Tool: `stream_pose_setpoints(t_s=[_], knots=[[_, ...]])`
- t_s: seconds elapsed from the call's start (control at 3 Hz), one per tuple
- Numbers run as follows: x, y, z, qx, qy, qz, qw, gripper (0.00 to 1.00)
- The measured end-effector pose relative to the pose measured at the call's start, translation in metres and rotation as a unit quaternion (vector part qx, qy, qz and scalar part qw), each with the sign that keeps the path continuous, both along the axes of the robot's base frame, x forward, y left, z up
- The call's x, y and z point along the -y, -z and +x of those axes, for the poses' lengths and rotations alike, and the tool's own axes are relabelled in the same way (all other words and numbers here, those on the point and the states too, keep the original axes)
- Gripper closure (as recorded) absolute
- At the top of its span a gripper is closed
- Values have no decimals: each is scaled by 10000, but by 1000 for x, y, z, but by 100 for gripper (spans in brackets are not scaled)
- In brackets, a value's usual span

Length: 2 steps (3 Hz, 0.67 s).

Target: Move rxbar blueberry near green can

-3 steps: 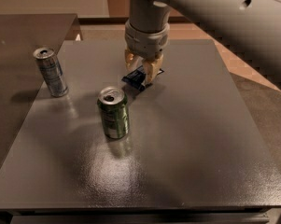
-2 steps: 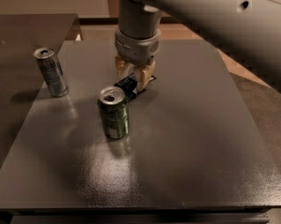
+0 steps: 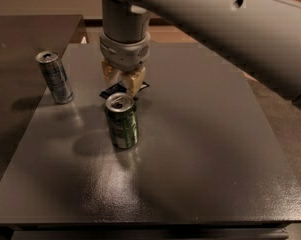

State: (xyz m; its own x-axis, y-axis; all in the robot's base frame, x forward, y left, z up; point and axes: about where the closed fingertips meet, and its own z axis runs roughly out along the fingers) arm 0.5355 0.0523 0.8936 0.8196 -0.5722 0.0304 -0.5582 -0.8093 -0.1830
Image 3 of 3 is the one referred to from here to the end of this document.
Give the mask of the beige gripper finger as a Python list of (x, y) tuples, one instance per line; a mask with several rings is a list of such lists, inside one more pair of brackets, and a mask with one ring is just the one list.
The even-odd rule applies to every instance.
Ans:
[(141, 67), (138, 68), (137, 70), (133, 70), (122, 74), (121, 78), (122, 78), (123, 85), (126, 88), (127, 93), (131, 97), (134, 97), (141, 89), (142, 83), (145, 79), (145, 75), (146, 75), (145, 67)]
[(113, 67), (106, 60), (102, 61), (102, 70), (104, 81), (108, 86), (115, 85), (121, 81), (121, 71)]

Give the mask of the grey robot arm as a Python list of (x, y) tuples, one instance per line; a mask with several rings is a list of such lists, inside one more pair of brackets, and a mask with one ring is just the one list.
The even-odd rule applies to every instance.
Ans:
[(281, 97), (301, 99), (301, 2), (119, 1), (157, 14)]

